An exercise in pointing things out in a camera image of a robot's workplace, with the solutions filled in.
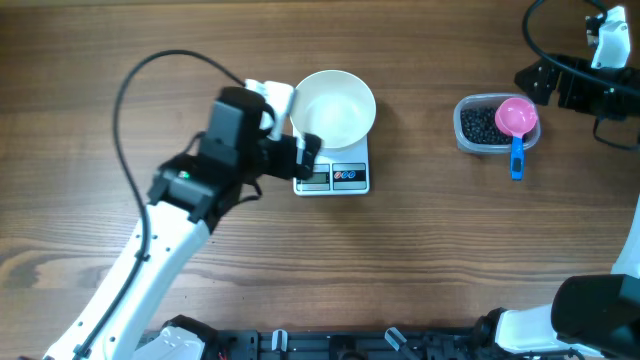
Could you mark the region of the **pink scoop blue handle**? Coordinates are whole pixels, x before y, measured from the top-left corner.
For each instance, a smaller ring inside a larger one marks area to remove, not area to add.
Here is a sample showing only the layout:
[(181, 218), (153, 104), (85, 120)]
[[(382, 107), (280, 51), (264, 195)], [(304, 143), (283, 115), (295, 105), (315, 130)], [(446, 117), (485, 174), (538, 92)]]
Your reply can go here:
[(513, 181), (521, 181), (525, 167), (523, 137), (538, 123), (535, 106), (524, 98), (508, 98), (498, 107), (494, 122), (502, 133), (512, 138), (510, 175)]

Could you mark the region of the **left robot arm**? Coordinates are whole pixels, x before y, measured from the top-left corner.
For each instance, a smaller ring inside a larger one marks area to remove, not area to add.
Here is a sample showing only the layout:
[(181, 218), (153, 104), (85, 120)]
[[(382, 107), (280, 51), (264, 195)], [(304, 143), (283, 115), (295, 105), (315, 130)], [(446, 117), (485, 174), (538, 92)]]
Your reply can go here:
[(162, 299), (218, 223), (244, 202), (244, 186), (263, 175), (310, 176), (320, 139), (282, 132), (292, 86), (267, 81), (226, 87), (208, 128), (162, 163), (140, 220), (75, 322), (46, 351), (48, 359), (131, 359)]

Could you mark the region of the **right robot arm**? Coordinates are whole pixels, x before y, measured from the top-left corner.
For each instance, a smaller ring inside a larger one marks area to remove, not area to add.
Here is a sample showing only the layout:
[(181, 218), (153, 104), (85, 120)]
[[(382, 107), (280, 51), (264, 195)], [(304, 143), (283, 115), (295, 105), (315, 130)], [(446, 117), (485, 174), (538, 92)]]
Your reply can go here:
[[(551, 55), (515, 75), (534, 103), (545, 105), (559, 91), (559, 105), (623, 121), (639, 113), (639, 72), (632, 67), (594, 68), (585, 59)], [(573, 276), (548, 305), (528, 310), (494, 309), (476, 322), (466, 351), (475, 359), (559, 359), (639, 356), (639, 223), (610, 273)]]

